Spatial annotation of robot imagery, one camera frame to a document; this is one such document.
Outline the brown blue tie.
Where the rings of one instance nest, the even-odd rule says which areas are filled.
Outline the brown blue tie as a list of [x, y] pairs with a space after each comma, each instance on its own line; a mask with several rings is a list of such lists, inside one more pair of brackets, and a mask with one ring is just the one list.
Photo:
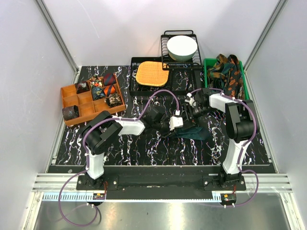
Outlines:
[[78, 106], [72, 105], [62, 109], [62, 115], [65, 121], [76, 119], [79, 117]]

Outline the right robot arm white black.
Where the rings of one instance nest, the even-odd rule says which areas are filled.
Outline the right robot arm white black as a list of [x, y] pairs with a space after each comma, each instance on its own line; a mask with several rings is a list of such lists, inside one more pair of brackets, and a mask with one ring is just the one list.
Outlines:
[[200, 88], [189, 92], [185, 98], [185, 114], [194, 120], [215, 109], [225, 114], [229, 145], [226, 158], [218, 174], [218, 185], [228, 190], [238, 184], [244, 173], [243, 159], [248, 146], [259, 130], [259, 123], [252, 100], [227, 96], [222, 90]]

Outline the dark green tie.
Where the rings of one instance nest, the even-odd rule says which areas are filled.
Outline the dark green tie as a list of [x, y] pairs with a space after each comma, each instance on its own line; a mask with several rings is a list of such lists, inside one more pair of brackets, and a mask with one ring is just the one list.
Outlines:
[[178, 129], [174, 135], [177, 138], [193, 139], [193, 140], [206, 140], [210, 136], [210, 132], [199, 126], [190, 127], [187, 129]]

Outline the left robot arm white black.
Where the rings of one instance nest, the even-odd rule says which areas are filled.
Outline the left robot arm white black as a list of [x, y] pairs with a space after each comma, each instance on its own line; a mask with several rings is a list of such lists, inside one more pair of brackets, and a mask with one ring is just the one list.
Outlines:
[[139, 136], [146, 131], [156, 130], [161, 135], [170, 136], [183, 127], [180, 111], [167, 117], [156, 109], [142, 113], [140, 117], [124, 118], [102, 111], [82, 130], [83, 146], [86, 150], [87, 184], [94, 190], [103, 186], [104, 155], [115, 142], [117, 136]]

